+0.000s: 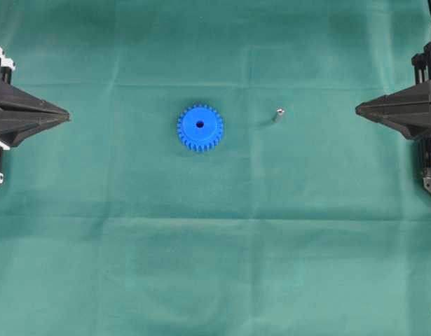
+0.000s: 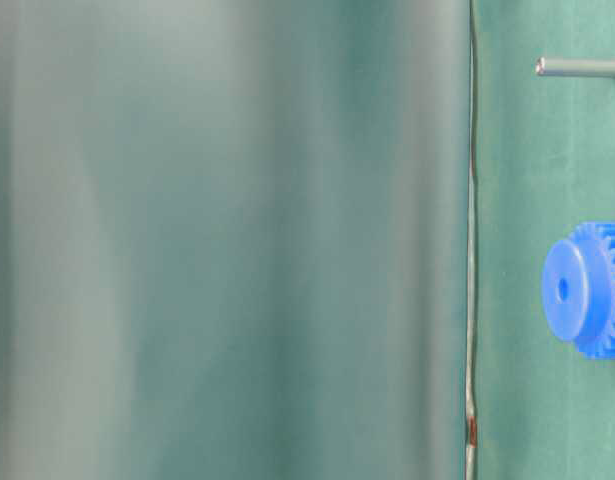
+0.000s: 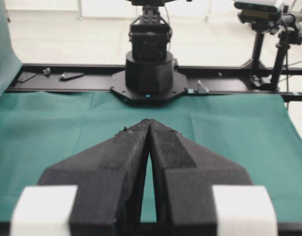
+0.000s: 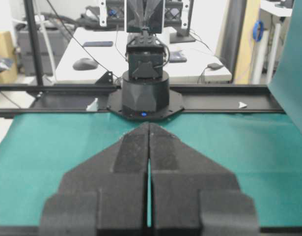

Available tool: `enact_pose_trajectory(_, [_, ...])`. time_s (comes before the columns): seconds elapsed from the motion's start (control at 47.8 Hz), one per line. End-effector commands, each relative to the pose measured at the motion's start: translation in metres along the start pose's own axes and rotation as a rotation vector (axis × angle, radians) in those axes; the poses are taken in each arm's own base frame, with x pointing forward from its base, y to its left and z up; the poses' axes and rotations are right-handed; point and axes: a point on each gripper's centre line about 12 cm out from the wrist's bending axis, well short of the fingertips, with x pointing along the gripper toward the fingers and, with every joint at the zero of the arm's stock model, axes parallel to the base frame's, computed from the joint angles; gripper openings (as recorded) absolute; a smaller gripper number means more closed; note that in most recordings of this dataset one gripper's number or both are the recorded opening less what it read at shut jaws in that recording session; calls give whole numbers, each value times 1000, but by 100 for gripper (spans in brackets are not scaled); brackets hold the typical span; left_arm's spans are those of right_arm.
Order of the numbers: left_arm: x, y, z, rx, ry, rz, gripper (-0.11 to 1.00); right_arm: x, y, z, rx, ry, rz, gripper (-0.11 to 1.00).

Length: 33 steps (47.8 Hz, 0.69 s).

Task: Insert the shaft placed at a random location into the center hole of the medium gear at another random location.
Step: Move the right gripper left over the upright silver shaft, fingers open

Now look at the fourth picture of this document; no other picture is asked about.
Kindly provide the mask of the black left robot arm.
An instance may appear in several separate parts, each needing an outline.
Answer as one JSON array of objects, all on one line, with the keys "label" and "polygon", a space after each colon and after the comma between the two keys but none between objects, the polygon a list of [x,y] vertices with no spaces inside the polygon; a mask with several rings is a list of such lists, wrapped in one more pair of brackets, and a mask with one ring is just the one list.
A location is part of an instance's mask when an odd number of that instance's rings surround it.
[{"label": "black left robot arm", "polygon": [[126,0],[128,70],[121,88],[110,93],[107,109],[130,120],[161,120],[184,110],[182,94],[171,90],[164,71],[170,51],[157,34],[164,29],[165,1]]}]

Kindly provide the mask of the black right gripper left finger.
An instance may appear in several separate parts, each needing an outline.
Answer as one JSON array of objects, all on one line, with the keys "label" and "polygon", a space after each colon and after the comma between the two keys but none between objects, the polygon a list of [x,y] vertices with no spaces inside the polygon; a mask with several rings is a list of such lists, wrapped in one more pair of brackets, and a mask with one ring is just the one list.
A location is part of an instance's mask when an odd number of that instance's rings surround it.
[{"label": "black right gripper left finger", "polygon": [[42,236],[141,236],[146,230],[149,123],[67,171],[45,202]]}]

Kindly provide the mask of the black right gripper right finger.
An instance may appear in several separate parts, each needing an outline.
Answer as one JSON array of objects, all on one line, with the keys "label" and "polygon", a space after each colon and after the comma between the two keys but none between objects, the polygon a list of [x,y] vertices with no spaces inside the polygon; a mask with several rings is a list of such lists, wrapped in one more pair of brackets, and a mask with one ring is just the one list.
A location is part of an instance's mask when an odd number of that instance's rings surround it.
[{"label": "black right gripper right finger", "polygon": [[259,235],[253,199],[233,172],[154,123],[149,143],[155,235]]}]

